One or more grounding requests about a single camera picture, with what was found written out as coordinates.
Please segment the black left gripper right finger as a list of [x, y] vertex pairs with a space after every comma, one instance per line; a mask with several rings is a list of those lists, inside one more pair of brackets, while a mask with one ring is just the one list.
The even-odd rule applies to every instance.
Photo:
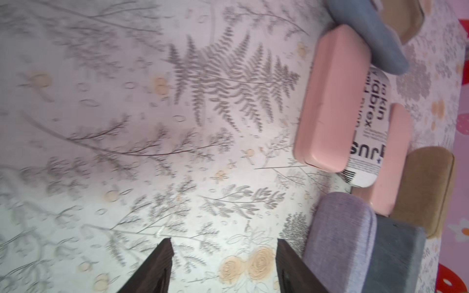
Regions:
[[284, 239], [277, 239], [276, 268], [281, 293], [328, 293]]

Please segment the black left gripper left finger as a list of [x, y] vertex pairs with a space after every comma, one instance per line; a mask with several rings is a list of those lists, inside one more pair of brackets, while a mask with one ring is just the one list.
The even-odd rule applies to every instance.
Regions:
[[167, 293], [173, 256], [171, 239], [163, 239], [118, 293]]

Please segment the purple case brown lining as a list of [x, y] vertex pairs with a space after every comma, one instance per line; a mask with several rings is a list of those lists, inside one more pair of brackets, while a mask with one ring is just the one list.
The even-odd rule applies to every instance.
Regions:
[[313, 217], [303, 262], [330, 293], [361, 293], [376, 231], [369, 204], [345, 192], [330, 193]]

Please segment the green case purple glasses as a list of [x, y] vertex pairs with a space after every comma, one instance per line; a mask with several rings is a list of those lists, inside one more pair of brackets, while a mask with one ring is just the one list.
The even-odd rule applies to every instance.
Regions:
[[377, 232], [364, 293], [413, 293], [426, 242], [425, 229], [377, 217]]

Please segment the pink case black sunglasses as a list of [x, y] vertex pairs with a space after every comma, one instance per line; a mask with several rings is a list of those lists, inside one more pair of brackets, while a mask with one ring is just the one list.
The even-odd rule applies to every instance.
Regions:
[[392, 104], [384, 162], [373, 185], [352, 188], [351, 193], [365, 200], [381, 216], [388, 217], [396, 203], [405, 159], [414, 130], [414, 121], [405, 107]]

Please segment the newspaper print glasses case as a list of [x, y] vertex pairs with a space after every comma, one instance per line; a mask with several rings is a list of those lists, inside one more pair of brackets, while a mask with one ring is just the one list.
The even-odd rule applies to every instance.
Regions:
[[348, 184], [367, 188], [374, 184], [384, 161], [390, 124], [390, 82], [370, 67], [360, 102], [359, 116], [347, 166], [339, 176]]

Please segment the tan woven glasses case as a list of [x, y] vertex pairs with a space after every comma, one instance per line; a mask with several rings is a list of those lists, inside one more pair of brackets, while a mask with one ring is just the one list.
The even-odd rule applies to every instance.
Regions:
[[428, 239], [440, 238], [455, 178], [456, 159], [449, 150], [427, 146], [412, 151], [390, 217], [424, 228]]

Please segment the pink glasses case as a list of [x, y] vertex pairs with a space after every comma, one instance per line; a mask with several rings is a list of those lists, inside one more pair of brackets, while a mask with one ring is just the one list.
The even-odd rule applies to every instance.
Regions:
[[302, 164], [338, 173], [346, 167], [371, 50], [346, 24], [318, 42], [294, 143]]

